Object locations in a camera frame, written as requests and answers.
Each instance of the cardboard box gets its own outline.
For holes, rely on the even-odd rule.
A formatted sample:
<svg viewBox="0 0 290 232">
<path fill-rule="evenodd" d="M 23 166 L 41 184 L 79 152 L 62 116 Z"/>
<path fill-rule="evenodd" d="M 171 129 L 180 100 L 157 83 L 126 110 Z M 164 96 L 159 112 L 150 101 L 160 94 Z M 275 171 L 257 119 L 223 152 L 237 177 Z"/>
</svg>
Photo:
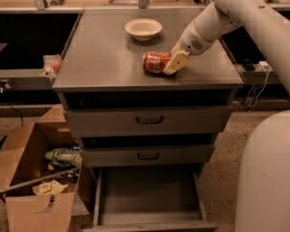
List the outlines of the cardboard box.
<svg viewBox="0 0 290 232">
<path fill-rule="evenodd" d="M 42 177 L 44 153 L 72 145 L 75 140 L 61 105 L 55 105 L 34 125 L 11 130 L 0 149 L 0 189 Z M 7 192 L 10 231 L 68 231 L 71 216 L 90 214 L 92 184 L 89 170 L 82 165 L 77 183 L 56 194 L 52 206 L 50 195 L 29 194 L 29 186 Z"/>
</svg>

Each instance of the table top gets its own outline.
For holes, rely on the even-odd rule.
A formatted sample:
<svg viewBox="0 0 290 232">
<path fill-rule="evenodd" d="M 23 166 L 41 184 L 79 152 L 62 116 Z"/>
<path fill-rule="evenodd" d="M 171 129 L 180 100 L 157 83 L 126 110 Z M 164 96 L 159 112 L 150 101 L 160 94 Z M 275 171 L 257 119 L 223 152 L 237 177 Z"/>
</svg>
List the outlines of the table top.
<svg viewBox="0 0 290 232">
<path fill-rule="evenodd" d="M 143 54 L 169 51 L 183 30 L 198 16 L 195 8 L 86 10 L 53 84 L 57 92 L 180 90 L 223 88 L 243 84 L 219 42 L 176 74 L 143 71 Z M 159 21 L 162 30 L 148 42 L 136 41 L 125 31 L 132 19 Z"/>
</svg>

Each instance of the drawer handle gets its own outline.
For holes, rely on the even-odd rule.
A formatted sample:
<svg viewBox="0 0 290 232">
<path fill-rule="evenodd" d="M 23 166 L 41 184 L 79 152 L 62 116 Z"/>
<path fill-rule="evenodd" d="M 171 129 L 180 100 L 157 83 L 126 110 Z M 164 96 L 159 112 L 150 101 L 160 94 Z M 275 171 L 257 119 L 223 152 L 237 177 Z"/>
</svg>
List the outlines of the drawer handle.
<svg viewBox="0 0 290 232">
<path fill-rule="evenodd" d="M 139 160 L 157 160 L 159 158 L 159 153 L 149 154 L 149 155 L 142 155 L 137 153 L 137 158 Z"/>
<path fill-rule="evenodd" d="M 147 125 L 147 124 L 160 124 L 163 121 L 163 116 L 157 116 L 157 117 L 139 117 L 136 116 L 136 122 L 140 125 Z"/>
</svg>

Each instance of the speckled floor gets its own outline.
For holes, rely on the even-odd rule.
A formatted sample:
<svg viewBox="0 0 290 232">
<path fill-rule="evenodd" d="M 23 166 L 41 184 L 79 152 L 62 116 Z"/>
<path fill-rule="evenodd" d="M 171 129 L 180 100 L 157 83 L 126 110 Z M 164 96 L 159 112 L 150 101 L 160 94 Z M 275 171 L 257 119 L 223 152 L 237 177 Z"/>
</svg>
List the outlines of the speckled floor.
<svg viewBox="0 0 290 232">
<path fill-rule="evenodd" d="M 208 220 L 218 224 L 217 232 L 233 232 L 236 209 L 238 169 L 242 151 L 251 131 L 261 121 L 277 111 L 245 112 L 236 107 L 216 141 L 216 150 L 205 165 L 199 179 L 199 188 Z M 23 123 L 35 122 L 39 117 L 24 117 Z M 20 127 L 19 117 L 0 117 L 0 140 L 12 128 Z M 70 231 L 79 231 L 92 218 L 73 217 Z M 0 200 L 0 232 L 9 231 L 4 203 Z"/>
</svg>

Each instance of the white bowl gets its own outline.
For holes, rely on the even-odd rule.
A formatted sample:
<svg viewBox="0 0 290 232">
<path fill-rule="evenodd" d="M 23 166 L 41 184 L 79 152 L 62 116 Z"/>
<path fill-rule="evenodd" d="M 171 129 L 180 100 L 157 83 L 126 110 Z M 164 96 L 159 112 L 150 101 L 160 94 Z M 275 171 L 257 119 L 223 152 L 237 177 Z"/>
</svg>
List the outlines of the white bowl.
<svg viewBox="0 0 290 232">
<path fill-rule="evenodd" d="M 139 18 L 129 21 L 126 24 L 125 29 L 136 40 L 146 42 L 150 41 L 158 32 L 160 32 L 162 26 L 156 20 Z"/>
</svg>

